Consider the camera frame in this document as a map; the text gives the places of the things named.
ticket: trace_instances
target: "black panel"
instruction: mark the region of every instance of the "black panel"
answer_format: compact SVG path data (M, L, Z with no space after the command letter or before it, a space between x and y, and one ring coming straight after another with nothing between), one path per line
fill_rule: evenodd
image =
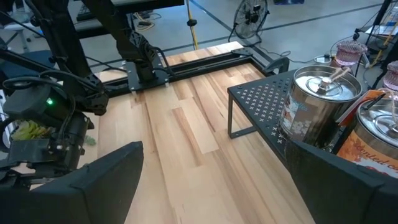
M3 224L123 224L141 176L132 142L32 191L0 189Z

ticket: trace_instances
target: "metal stand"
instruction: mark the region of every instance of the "metal stand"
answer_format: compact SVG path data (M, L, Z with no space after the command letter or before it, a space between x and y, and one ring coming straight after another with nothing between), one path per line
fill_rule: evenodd
M280 71L287 70L289 63L286 65L286 58L280 58L270 65L275 66L275 68L281 68ZM148 88L153 88L155 86L164 85L170 82L176 82L186 78L195 77L198 75L235 67L238 65L243 65L245 63L253 64L260 72L269 74L274 74L271 67L266 66L260 62L252 52L247 48L241 48L237 50L232 50L231 52L215 55L212 57L207 57L203 59L194 60L191 62L185 62L178 65L170 66L175 76L167 76L163 71L156 71L158 78L154 82L150 83L140 83L137 78L137 74L134 72L132 62L126 62L127 77L119 78L116 80L111 80L104 82L105 88L109 91L109 97L120 96L128 94L132 91L141 91ZM154 60L154 67L163 68L160 63L159 56Z
M279 73L284 73L289 71L289 63L290 60L287 57L282 57L277 60L272 61L266 68L259 69L264 76L267 75L275 75L273 72L275 69L279 69ZM244 128L239 131L232 132L232 115L233 115L233 97L231 93L228 92L228 135L231 139L244 136L245 134L250 134L255 132L257 129L254 126L249 128Z

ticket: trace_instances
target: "wooden table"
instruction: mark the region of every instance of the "wooden table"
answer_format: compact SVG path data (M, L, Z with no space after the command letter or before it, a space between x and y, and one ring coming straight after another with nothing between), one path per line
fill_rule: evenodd
M237 42L168 57L170 64L241 48ZM102 81L123 73L103 72ZM289 172L258 133L227 135L227 87L263 78L252 65L123 95L90 117L80 164L131 142L144 143L144 168L126 223L314 223ZM250 126L234 107L233 128Z

